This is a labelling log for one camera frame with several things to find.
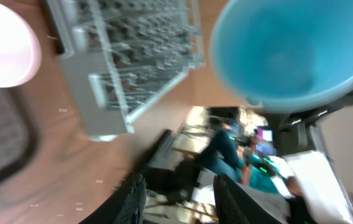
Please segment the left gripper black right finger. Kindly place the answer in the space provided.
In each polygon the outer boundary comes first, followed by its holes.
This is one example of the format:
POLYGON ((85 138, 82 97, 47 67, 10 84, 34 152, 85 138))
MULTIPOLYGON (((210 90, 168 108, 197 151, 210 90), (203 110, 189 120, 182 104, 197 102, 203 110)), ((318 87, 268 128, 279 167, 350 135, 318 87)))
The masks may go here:
POLYGON ((282 224, 226 174, 213 181, 219 224, 282 224))

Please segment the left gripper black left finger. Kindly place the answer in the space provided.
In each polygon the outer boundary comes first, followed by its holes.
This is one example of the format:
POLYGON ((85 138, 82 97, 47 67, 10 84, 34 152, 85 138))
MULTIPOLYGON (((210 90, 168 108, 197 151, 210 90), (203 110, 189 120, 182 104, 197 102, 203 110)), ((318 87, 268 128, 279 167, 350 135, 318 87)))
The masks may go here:
POLYGON ((79 224, 143 224, 145 203, 145 178, 135 174, 79 224))

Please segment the light blue plastic cup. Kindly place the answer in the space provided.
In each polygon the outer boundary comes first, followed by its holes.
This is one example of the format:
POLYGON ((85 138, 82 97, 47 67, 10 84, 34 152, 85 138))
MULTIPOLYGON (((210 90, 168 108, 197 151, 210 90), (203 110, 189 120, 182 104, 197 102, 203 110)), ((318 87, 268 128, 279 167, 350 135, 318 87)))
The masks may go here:
POLYGON ((238 0, 211 35, 212 66, 253 108, 292 113, 353 90, 353 0, 238 0))

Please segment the pink plastic cup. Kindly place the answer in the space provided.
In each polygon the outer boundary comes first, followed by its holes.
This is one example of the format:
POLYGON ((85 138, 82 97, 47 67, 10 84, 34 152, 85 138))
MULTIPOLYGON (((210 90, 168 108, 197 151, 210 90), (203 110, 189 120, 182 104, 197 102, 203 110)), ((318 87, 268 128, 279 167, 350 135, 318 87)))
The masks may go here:
POLYGON ((41 47, 31 26, 18 13, 0 4, 0 88, 28 82, 41 62, 41 47))

